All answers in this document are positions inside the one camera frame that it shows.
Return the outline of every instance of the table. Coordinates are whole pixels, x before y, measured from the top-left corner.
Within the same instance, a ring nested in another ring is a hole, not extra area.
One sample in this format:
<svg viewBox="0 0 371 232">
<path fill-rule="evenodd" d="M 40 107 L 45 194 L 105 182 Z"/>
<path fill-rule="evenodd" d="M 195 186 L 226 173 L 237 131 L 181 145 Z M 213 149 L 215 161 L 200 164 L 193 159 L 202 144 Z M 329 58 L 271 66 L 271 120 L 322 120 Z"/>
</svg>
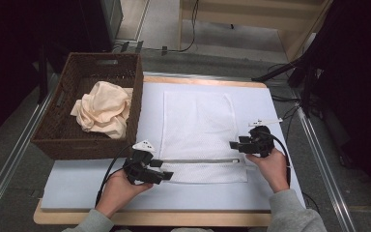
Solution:
<svg viewBox="0 0 371 232">
<path fill-rule="evenodd" d="M 183 19 L 191 20 L 196 0 L 181 0 L 179 49 Z M 322 25 L 332 0 L 199 0 L 196 20 L 278 30 L 288 61 L 301 55 L 310 35 Z"/>
<path fill-rule="evenodd" d="M 182 83 L 198 85 L 227 85 L 266 88 L 262 83 L 222 81 L 195 78 L 170 78 L 145 76 L 145 82 Z M 48 212 L 41 209 L 40 201 L 34 214 L 37 224 L 78 224 L 87 212 Z M 151 226 L 267 226 L 271 222 L 270 211 L 125 211 L 115 214 L 115 224 Z"/>
</svg>

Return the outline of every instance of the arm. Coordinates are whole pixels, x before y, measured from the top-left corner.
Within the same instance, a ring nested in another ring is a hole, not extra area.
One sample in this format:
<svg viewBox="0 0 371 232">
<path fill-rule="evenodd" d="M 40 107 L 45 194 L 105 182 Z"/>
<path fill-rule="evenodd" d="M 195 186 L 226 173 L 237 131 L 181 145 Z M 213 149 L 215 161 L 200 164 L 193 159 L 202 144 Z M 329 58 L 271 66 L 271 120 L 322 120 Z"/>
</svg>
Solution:
<svg viewBox="0 0 371 232">
<path fill-rule="evenodd" d="M 110 220 L 114 213 L 125 207 L 136 195 L 152 186 L 153 184 L 147 183 L 132 185 L 124 170 L 114 173 L 107 181 L 95 210 L 91 210 L 89 215 L 74 229 L 66 229 L 64 232 L 110 231 L 114 225 Z"/>
<path fill-rule="evenodd" d="M 266 158 L 246 155 L 260 168 L 264 178 L 275 193 L 270 199 L 272 220 L 268 228 L 272 231 L 327 231 L 321 217 L 313 210 L 302 207 L 286 177 L 284 155 L 273 148 Z"/>
</svg>

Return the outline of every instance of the gray sweatshirt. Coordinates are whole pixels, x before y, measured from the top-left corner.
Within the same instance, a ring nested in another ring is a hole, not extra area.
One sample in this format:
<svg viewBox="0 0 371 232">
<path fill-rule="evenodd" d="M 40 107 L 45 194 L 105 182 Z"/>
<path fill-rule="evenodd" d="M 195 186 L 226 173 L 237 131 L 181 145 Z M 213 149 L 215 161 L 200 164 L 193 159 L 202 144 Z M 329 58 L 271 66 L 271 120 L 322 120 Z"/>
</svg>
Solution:
<svg viewBox="0 0 371 232">
<path fill-rule="evenodd" d="M 269 232 L 299 232 L 299 231 L 327 231 L 321 217 L 313 210 L 302 207 L 293 189 L 283 190 L 270 199 L 272 220 L 268 227 Z M 113 222 L 96 210 L 91 210 L 74 229 L 64 232 L 109 232 Z M 195 228 L 179 228 L 175 232 L 213 231 Z"/>
</svg>

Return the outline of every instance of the white towel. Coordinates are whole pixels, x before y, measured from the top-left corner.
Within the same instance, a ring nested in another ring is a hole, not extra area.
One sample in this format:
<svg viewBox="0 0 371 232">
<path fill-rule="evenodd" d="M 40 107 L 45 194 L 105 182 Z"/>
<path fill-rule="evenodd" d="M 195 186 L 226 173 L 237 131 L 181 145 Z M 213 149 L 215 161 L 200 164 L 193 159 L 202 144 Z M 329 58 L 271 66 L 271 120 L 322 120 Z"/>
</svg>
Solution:
<svg viewBox="0 0 371 232">
<path fill-rule="evenodd" d="M 172 182 L 246 182 L 243 155 L 229 145 L 237 139 L 237 134 L 234 108 L 228 95 L 164 92 L 159 158 L 166 160 L 161 170 L 174 172 Z"/>
<path fill-rule="evenodd" d="M 76 101 L 71 115 L 76 116 L 84 131 L 103 132 L 111 138 L 123 139 L 131 97 L 132 88 L 99 81 L 89 94 Z"/>
</svg>

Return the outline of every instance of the brown basket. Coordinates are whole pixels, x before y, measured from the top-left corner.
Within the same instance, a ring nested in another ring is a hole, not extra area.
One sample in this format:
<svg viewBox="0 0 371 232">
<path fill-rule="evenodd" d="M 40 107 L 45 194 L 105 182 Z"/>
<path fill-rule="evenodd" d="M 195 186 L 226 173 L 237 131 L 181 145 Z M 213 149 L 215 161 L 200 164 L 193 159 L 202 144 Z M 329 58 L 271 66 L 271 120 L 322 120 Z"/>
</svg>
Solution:
<svg viewBox="0 0 371 232">
<path fill-rule="evenodd" d="M 114 158 L 134 144 L 143 94 L 143 71 L 138 54 L 71 53 L 43 118 L 31 138 L 53 160 Z M 85 132 L 71 116 L 76 100 L 88 94 L 98 81 L 133 88 L 125 140 L 98 132 Z M 129 155 L 129 149 L 122 157 Z"/>
</svg>

